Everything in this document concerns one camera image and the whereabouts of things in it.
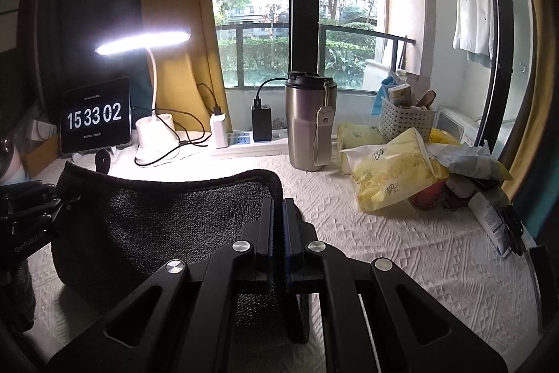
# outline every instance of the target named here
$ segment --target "patterned tablecloth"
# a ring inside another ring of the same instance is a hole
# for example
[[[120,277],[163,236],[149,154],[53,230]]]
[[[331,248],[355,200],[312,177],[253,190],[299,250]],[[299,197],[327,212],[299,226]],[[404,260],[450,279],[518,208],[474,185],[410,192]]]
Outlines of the patterned tablecloth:
[[[375,215],[360,213],[351,178],[337,163],[323,171],[294,169],[286,155],[216,160],[205,150],[186,148],[171,164],[140,168],[136,147],[117,151],[110,175],[127,179],[185,181],[224,177],[263,168],[277,173],[285,197],[292,197],[319,239],[363,261],[384,256],[425,288],[460,321],[501,354],[514,371],[539,341],[535,293],[525,258],[502,259],[469,209],[421,212],[402,202]],[[60,159],[38,178],[56,183]],[[94,169],[92,155],[77,160]],[[36,319],[61,344],[67,344],[97,315],[59,280],[50,246],[30,259],[37,295]],[[311,341],[255,354],[250,365],[236,359],[233,371],[323,372],[324,347],[318,298],[312,299]]]

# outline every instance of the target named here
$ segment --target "curtain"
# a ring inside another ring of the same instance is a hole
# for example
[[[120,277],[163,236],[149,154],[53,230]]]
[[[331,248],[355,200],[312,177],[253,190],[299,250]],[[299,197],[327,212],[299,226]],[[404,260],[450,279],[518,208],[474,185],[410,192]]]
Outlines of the curtain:
[[[188,42],[152,50],[157,64],[157,107],[191,113],[209,131],[208,108],[213,108],[214,101],[201,83],[213,90],[218,105],[228,113],[212,0],[141,0],[141,4],[146,31],[191,30]],[[200,130],[191,116],[172,115],[187,130]],[[231,130],[229,116],[227,126]]]
[[[559,26],[557,0],[532,0],[532,3],[536,19],[536,65],[532,69],[535,72],[534,86],[524,134],[510,166],[510,173],[514,180],[506,181],[502,185],[502,189],[511,201],[515,200],[522,188],[542,141],[550,115],[554,70],[559,57],[556,48]]]

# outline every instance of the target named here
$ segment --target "digital clock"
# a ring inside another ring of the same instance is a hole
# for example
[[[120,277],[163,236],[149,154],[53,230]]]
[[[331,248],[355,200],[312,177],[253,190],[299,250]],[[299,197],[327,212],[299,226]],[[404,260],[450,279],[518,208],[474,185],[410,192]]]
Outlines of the digital clock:
[[[130,81],[121,78],[73,89],[60,114],[63,154],[130,144]]]

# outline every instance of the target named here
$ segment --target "woven basket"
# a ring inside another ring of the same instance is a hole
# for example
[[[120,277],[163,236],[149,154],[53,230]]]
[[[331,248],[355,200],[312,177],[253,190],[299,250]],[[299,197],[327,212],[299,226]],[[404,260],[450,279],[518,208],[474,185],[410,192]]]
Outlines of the woven basket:
[[[381,122],[378,130],[384,137],[391,141],[408,128],[415,127],[423,141],[429,141],[435,111],[399,108],[390,103],[387,99],[382,99]]]

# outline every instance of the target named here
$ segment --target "triangular cutout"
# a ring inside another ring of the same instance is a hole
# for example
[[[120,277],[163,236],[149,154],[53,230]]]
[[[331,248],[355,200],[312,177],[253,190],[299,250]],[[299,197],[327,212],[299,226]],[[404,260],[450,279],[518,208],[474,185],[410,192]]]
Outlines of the triangular cutout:
[[[405,285],[397,285],[396,292],[419,344],[431,343],[448,334],[450,326]]]
[[[108,337],[129,347],[138,346],[163,290],[152,286],[107,325]]]

